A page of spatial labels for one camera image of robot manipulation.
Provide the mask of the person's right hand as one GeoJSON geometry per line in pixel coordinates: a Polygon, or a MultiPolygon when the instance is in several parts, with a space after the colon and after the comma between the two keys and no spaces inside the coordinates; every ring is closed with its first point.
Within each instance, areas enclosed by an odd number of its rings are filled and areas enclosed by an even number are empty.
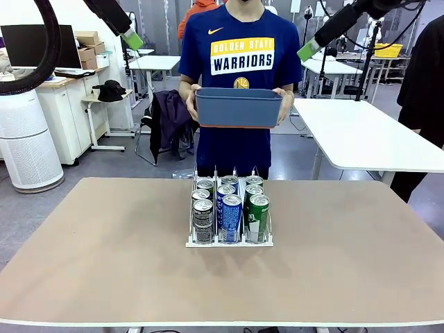
{"type": "Polygon", "coordinates": [[[191,89],[189,91],[186,104],[187,109],[194,121],[198,121],[198,111],[196,106],[196,93],[198,90],[201,89],[201,86],[199,84],[193,84],[191,85],[191,89]]]}

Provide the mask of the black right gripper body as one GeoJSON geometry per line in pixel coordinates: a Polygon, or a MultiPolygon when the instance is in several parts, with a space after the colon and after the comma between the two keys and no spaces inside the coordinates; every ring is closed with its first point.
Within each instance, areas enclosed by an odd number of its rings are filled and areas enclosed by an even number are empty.
{"type": "Polygon", "coordinates": [[[355,24],[364,14],[369,14],[373,19],[379,19],[390,10],[399,8],[408,1],[401,0],[356,0],[346,5],[341,11],[341,21],[347,24],[355,24]]]}

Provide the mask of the person's left hand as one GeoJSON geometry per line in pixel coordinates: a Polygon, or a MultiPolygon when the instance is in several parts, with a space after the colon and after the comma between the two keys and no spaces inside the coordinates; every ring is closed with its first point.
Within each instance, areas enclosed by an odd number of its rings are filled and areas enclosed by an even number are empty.
{"type": "Polygon", "coordinates": [[[293,107],[295,99],[293,93],[293,84],[277,87],[273,89],[273,91],[282,97],[280,112],[277,118],[277,125],[280,125],[289,115],[293,107]]]}

